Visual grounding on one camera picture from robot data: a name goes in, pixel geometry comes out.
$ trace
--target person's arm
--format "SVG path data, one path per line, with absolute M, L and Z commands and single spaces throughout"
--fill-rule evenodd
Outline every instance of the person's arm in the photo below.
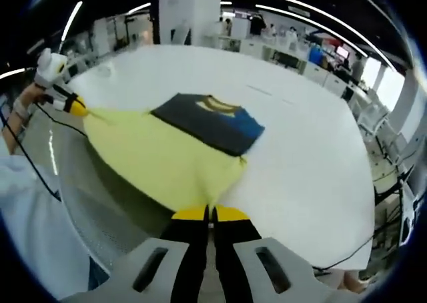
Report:
M 31 103 L 33 103 L 40 95 L 43 95 L 43 90 L 32 83 L 23 90 L 17 99 L 19 99 L 22 103 L 22 106 L 27 109 Z M 7 123 L 9 124 L 12 132 L 17 135 L 24 121 L 25 119 L 21 118 L 21 116 L 19 116 L 17 112 L 13 110 L 9 116 L 9 119 L 7 120 Z M 13 154 L 17 146 L 17 142 L 6 126 L 3 128 L 2 134 L 9 153 Z

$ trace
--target black cable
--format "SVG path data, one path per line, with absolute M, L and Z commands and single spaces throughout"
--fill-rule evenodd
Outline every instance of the black cable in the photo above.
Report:
M 400 210 L 402 207 L 402 200 L 399 198 L 399 204 L 388 214 L 386 218 L 386 222 L 395 214 L 396 210 Z
M 395 218 L 399 218 L 400 216 L 402 215 L 400 214 L 400 211 L 399 211 L 398 213 L 395 213 L 392 218 L 390 216 L 390 218 L 394 220 Z
M 399 207 L 400 207 L 400 205 L 397 205 L 391 212 L 390 212 L 390 214 L 387 216 L 387 220 L 386 221 L 388 221 L 390 218 L 392 218 L 393 217 L 393 219 L 394 218 L 396 218 L 400 213 L 399 212 L 396 212 L 396 210 L 398 210 L 399 209 Z
M 403 162 L 405 162 L 408 158 L 411 158 L 412 156 L 414 156 L 416 154 L 416 152 L 418 152 L 418 148 L 423 144 L 424 142 L 424 138 L 421 139 L 421 143 L 420 145 L 415 149 L 415 151 L 413 151 L 411 154 L 409 154 L 408 156 L 406 156 L 404 159 L 402 159 L 399 164 L 396 165 L 396 169 L 398 168 L 398 166 L 402 165 Z M 374 182 L 378 182 L 380 180 L 382 180 L 383 178 L 386 178 L 390 175 L 392 175 L 396 170 L 393 170 L 392 172 L 388 173 L 385 176 L 382 176 L 381 178 L 378 178 L 377 180 L 374 180 Z
M 53 122 L 71 129 L 74 129 L 75 131 L 78 131 L 81 135 L 83 135 L 84 137 L 87 137 L 87 135 L 85 133 L 83 133 L 80 129 L 75 128 L 74 126 L 68 125 L 66 123 L 62 123 L 61 121 L 57 121 L 56 119 L 54 119 L 52 116 L 49 115 L 49 113 L 47 113 L 43 108 L 41 108 L 41 106 L 37 103 L 35 103 L 35 105 Z
M 369 243 L 378 233 L 380 233 L 382 230 L 385 230 L 386 228 L 388 228 L 389 226 L 391 226 L 391 225 L 393 225 L 393 224 L 395 224 L 395 223 L 397 223 L 398 222 L 398 220 L 399 220 L 400 218 L 395 218 L 394 220 L 392 220 L 392 221 L 389 221 L 389 222 L 386 222 L 383 226 L 381 226 L 381 227 L 379 227 L 377 230 L 375 230 L 374 231 L 374 233 L 372 234 L 372 236 L 366 241 L 366 242 L 364 242 L 361 246 L 359 246 L 358 248 L 357 248 L 357 250 L 355 250 L 351 255 L 349 255 L 348 257 L 346 257 L 346 258 L 344 258 L 344 259 L 342 259 L 342 260 L 340 260 L 339 262 L 336 262 L 335 264 L 332 264 L 332 265 L 330 265 L 330 266 L 328 266 L 328 267 L 326 267 L 326 268 L 318 268 L 318 267 L 316 267 L 316 266 L 313 266 L 313 269 L 315 269 L 315 270 L 317 270 L 317 271 L 321 271 L 321 272 L 324 272 L 324 271 L 326 271 L 326 270 L 329 270 L 330 268 L 333 268 L 334 266 L 337 266 L 338 264 L 341 264 L 342 262 L 345 262 L 345 261 L 347 261 L 347 260 L 349 260 L 350 258 L 352 258 L 353 256 L 355 256 L 356 255 L 356 253 L 357 252 L 359 252 L 360 251 L 360 249 L 362 249 L 367 243 Z
M 37 174 L 37 176 L 39 176 L 39 179 L 41 180 L 41 183 L 43 183 L 43 185 L 45 186 L 46 190 L 49 192 L 49 194 L 51 194 L 56 200 L 61 201 L 61 198 L 58 196 L 57 192 L 54 192 L 46 183 L 46 181 L 44 180 L 43 176 L 40 174 L 39 170 L 37 169 L 37 167 L 34 165 L 33 161 L 31 160 L 31 158 L 29 157 L 27 151 L 25 151 L 25 148 L 22 146 L 21 142 L 19 141 L 19 138 L 15 135 L 15 133 L 13 133 L 13 130 L 11 129 L 9 123 L 7 122 L 7 120 L 5 119 L 5 116 L 3 115 L 3 113 L 0 111 L 0 118 L 1 121 L 3 122 L 3 124 L 7 127 L 7 129 L 9 130 L 10 134 L 12 135 L 13 139 L 16 141 L 16 143 L 18 144 L 18 146 L 21 148 L 21 151 L 24 153 L 25 157 L 27 158 L 28 162 L 31 164 L 31 167 L 34 169 L 34 172 Z
M 375 182 L 378 182 L 378 181 L 382 180 L 383 178 L 387 178 L 388 176 L 390 176 L 390 175 L 392 175 L 392 174 L 394 174 L 394 173 L 396 173 L 396 174 L 397 174 L 397 171 L 396 171 L 396 170 L 393 170 L 392 172 L 388 173 L 387 175 L 384 175 L 384 176 L 382 176 L 382 177 L 380 177 L 380 178 L 377 178 L 377 179 L 376 179 L 376 180 L 374 180 L 373 182 L 374 182 L 374 183 L 375 183 Z

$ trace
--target yellow towel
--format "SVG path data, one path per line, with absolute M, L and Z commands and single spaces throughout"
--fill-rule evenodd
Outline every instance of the yellow towel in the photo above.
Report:
M 149 113 L 93 109 L 84 126 L 107 164 L 173 211 L 216 205 L 246 166 Z

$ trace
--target white sleeve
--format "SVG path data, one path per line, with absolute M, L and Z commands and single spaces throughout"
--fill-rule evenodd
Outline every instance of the white sleeve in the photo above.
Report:
M 0 157 L 4 157 L 8 155 L 10 155 L 9 149 L 7 148 L 6 142 L 0 133 Z

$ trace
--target desk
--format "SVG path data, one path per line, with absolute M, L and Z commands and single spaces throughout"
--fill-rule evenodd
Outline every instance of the desk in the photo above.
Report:
M 206 45 L 208 47 L 224 49 L 216 43 L 220 41 L 237 41 L 240 43 L 240 49 L 236 49 L 233 51 L 240 51 L 245 55 L 249 55 L 258 59 L 262 59 L 264 61 L 273 61 L 275 52 L 283 53 L 286 55 L 290 55 L 299 60 L 299 64 L 297 68 L 287 67 L 289 70 L 292 70 L 296 73 L 303 74 L 308 79 L 311 79 L 315 83 L 321 85 L 326 88 L 328 91 L 333 94 L 341 97 L 344 93 L 346 87 L 349 85 L 342 79 L 338 78 L 333 73 L 328 72 L 326 69 L 321 68 L 308 61 L 308 56 L 310 54 L 310 46 L 298 43 L 295 51 L 289 51 L 288 46 L 281 43 L 283 39 L 271 38 L 266 39 L 265 37 L 252 37 L 249 39 L 237 39 L 229 36 L 222 35 L 211 35 L 205 36 L 205 40 L 207 41 Z M 356 93 L 358 97 L 355 97 L 351 102 L 349 102 L 350 108 L 353 110 L 353 106 L 356 102 L 365 108 L 368 101 L 370 103 L 371 99 L 367 97 L 367 95 L 359 88 L 351 86 L 353 91 Z
M 266 130 L 223 205 L 319 267 L 346 258 L 373 233 L 374 190 L 358 126 L 344 100 L 301 75 L 237 53 L 162 45 L 113 57 L 69 87 L 89 107 L 144 110 L 177 92 L 242 105 Z M 338 268 L 365 268 L 370 247 Z

